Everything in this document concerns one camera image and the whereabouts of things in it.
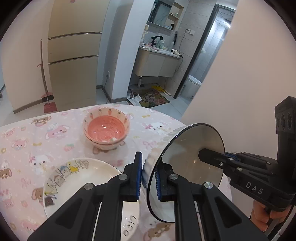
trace pink tablecloth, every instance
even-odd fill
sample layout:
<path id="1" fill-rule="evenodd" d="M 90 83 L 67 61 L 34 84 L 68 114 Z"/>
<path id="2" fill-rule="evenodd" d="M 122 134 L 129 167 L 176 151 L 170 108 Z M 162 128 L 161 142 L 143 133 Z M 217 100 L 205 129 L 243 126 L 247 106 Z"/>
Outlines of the pink tablecloth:
<path id="1" fill-rule="evenodd" d="M 126 144 L 115 150 L 98 151 L 86 140 L 82 132 L 82 120 L 91 107 L 48 114 L 0 128 L 0 211 L 21 241 L 27 240 L 31 234 L 30 229 L 46 220 L 42 203 L 33 192 L 43 187 L 54 166 L 74 157 L 91 157 L 123 171 L 125 165 L 133 162 L 136 151 L 141 151 L 145 160 L 151 148 L 164 135 L 184 125 L 170 116 L 143 107 L 120 104 L 101 106 L 121 110 L 131 122 Z M 47 135 L 52 130 L 58 134 Z M 33 165 L 39 160 L 46 162 L 39 166 Z M 230 198 L 229 184 L 225 177 L 220 186 Z M 150 214 L 143 195 L 140 197 L 140 208 L 140 224 L 131 240 L 175 239 L 174 225 L 159 231 L 157 237 L 150 238 L 148 232 L 153 228 L 156 230 L 159 222 Z"/>

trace floor mat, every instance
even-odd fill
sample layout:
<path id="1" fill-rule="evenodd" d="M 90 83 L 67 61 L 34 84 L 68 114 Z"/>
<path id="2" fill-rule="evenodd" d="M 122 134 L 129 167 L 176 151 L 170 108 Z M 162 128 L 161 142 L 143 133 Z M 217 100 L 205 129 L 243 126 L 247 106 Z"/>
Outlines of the floor mat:
<path id="1" fill-rule="evenodd" d="M 142 107 L 151 108 L 161 104 L 170 103 L 163 95 L 153 88 L 138 90 L 133 93 L 135 96 L 139 94 L 142 98 L 142 101 L 139 102 Z"/>

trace faucet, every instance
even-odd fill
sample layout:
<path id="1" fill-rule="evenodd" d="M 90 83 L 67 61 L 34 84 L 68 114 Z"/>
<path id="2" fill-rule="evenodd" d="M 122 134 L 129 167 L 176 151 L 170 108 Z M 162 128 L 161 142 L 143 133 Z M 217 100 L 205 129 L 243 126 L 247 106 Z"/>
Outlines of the faucet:
<path id="1" fill-rule="evenodd" d="M 160 36 L 160 35 L 154 36 L 154 37 L 151 37 L 151 38 L 152 38 L 151 47 L 153 47 L 153 45 L 156 45 L 156 43 L 155 43 L 156 38 L 160 38 L 160 40 L 163 40 L 163 37 Z"/>

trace metal screw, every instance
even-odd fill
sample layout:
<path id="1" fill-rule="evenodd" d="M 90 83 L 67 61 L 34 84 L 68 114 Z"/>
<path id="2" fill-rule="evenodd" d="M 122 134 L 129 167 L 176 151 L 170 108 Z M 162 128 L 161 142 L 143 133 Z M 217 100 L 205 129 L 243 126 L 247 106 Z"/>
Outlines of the metal screw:
<path id="1" fill-rule="evenodd" d="M 118 177 L 120 180 L 125 180 L 128 178 L 127 174 L 120 174 Z"/>
<path id="2" fill-rule="evenodd" d="M 204 186 L 207 189 L 212 189 L 214 185 L 211 182 L 206 182 L 206 183 L 204 183 Z"/>
<path id="3" fill-rule="evenodd" d="M 93 187 L 94 187 L 94 185 L 93 185 L 92 183 L 87 183 L 87 184 L 84 185 L 84 189 L 85 189 L 85 190 L 90 190 L 90 189 L 92 189 Z"/>
<path id="4" fill-rule="evenodd" d="M 179 176 L 177 174 L 175 174 L 175 173 L 173 173 L 173 174 L 170 175 L 170 179 L 172 179 L 172 180 L 177 180 L 178 177 Z"/>

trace tile floor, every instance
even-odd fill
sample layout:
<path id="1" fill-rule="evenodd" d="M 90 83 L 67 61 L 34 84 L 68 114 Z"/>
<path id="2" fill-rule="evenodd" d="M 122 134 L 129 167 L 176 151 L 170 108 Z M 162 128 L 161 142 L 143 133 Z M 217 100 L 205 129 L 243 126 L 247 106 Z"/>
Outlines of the tile floor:
<path id="1" fill-rule="evenodd" d="M 152 85 L 144 85 L 144 88 L 150 88 Z M 2 92 L 3 97 L 0 99 L 0 126 L 8 125 L 17 121 L 25 120 L 28 118 L 44 115 L 43 107 L 44 103 L 32 106 L 26 110 L 23 110 L 17 114 L 13 113 L 13 108 L 8 100 L 6 89 Z M 172 96 L 166 96 L 164 93 L 162 95 L 170 101 L 163 105 L 158 105 L 152 107 L 151 109 L 162 112 L 169 115 L 177 120 L 180 120 L 185 110 L 189 105 L 189 101 L 182 96 L 174 99 Z M 105 104 L 107 101 L 102 89 L 96 90 L 96 103 Z M 118 102 L 118 104 L 128 104 L 127 101 Z"/>

